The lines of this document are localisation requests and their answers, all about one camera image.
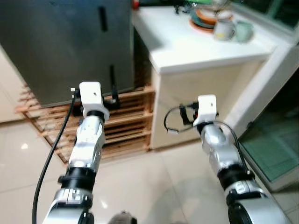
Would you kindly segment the wooden pallet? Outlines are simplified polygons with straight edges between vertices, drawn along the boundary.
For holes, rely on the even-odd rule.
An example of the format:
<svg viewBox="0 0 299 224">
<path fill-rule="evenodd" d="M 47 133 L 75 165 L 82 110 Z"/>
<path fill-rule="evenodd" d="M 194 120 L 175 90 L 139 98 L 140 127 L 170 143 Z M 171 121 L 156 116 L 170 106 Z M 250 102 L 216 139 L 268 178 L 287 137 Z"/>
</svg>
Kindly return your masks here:
<svg viewBox="0 0 299 224">
<path fill-rule="evenodd" d="M 147 85 L 119 95 L 121 106 L 110 112 L 104 133 L 103 159 L 114 159 L 151 150 L 150 140 L 154 117 L 154 88 Z M 49 147 L 56 142 L 58 132 L 68 113 L 69 104 L 42 107 L 32 91 L 24 87 L 16 113 L 30 122 Z"/>
</svg>

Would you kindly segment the white kitchen counter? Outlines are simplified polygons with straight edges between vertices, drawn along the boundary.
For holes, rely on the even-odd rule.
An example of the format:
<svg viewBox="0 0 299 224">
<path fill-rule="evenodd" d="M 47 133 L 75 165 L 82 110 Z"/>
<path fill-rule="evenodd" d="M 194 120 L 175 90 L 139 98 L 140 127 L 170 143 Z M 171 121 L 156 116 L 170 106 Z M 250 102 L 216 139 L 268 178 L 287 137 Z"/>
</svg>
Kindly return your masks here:
<svg viewBox="0 0 299 224">
<path fill-rule="evenodd" d="M 133 24 L 148 49 L 155 89 L 151 148 L 165 148 L 196 140 L 194 130 L 170 134 L 163 126 L 181 123 L 171 108 L 216 96 L 219 120 L 243 134 L 299 68 L 298 32 L 289 30 L 241 6 L 233 5 L 233 19 L 253 25 L 248 43 L 219 41 L 193 28 L 190 16 L 173 7 L 141 7 Z"/>
</svg>

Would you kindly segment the green glass door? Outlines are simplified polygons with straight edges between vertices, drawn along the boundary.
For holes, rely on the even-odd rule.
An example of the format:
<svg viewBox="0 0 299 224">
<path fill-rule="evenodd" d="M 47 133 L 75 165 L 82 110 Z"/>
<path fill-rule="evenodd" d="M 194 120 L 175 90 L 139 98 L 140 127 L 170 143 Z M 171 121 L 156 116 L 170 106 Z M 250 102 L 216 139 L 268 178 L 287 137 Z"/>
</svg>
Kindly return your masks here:
<svg viewBox="0 0 299 224">
<path fill-rule="evenodd" d="M 264 110 L 241 136 L 241 144 L 263 179 L 269 183 L 299 166 L 299 111 Z"/>
</svg>

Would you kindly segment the stack of colourful plates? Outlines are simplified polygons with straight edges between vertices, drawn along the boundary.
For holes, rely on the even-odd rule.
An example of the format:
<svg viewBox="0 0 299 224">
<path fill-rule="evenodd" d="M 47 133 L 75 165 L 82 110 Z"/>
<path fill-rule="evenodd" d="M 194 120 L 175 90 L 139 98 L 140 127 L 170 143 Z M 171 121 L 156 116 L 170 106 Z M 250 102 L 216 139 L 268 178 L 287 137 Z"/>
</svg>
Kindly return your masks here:
<svg viewBox="0 0 299 224">
<path fill-rule="evenodd" d="M 227 9 L 215 10 L 197 7 L 190 13 L 189 23 L 193 28 L 213 33 L 216 21 L 224 18 L 233 19 L 233 13 Z"/>
</svg>

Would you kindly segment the white mug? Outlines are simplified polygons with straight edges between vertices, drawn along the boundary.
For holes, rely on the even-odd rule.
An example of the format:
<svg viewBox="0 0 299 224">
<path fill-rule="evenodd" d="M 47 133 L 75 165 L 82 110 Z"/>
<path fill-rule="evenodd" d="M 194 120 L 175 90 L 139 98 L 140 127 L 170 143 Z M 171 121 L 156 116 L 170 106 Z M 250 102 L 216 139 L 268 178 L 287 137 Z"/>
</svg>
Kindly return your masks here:
<svg viewBox="0 0 299 224">
<path fill-rule="evenodd" d="M 230 41 L 235 36 L 235 22 L 231 18 L 218 19 L 214 26 L 214 38 L 219 41 Z"/>
</svg>

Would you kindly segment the pale green mug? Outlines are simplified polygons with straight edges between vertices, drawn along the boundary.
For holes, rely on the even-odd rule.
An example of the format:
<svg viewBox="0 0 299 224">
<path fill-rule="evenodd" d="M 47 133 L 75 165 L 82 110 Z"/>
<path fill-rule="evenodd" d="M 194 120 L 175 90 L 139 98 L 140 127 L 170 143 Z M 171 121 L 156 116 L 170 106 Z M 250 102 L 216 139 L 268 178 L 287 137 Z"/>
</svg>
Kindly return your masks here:
<svg viewBox="0 0 299 224">
<path fill-rule="evenodd" d="M 250 22 L 238 21 L 235 25 L 235 40 L 239 43 L 250 42 L 254 34 L 254 26 Z"/>
</svg>

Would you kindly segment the grey robot foot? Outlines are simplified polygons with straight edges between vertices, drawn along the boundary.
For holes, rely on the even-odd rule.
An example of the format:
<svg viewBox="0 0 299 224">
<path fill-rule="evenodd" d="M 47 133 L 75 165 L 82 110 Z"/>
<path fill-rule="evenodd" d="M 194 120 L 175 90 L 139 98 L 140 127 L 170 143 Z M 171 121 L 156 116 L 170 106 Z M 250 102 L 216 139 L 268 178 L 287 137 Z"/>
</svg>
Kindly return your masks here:
<svg viewBox="0 0 299 224">
<path fill-rule="evenodd" d="M 113 215 L 107 224 L 137 224 L 137 218 L 129 212 L 122 211 Z"/>
</svg>

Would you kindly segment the grey steel fridge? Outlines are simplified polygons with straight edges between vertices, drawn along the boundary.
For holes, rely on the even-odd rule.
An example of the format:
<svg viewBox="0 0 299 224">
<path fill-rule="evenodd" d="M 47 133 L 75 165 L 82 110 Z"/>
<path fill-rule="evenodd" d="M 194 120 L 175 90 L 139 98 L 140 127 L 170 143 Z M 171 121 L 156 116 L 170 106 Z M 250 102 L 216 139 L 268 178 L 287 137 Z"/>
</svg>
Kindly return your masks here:
<svg viewBox="0 0 299 224">
<path fill-rule="evenodd" d="M 71 88 L 135 87 L 132 0 L 0 0 L 0 46 L 42 107 Z"/>
</svg>

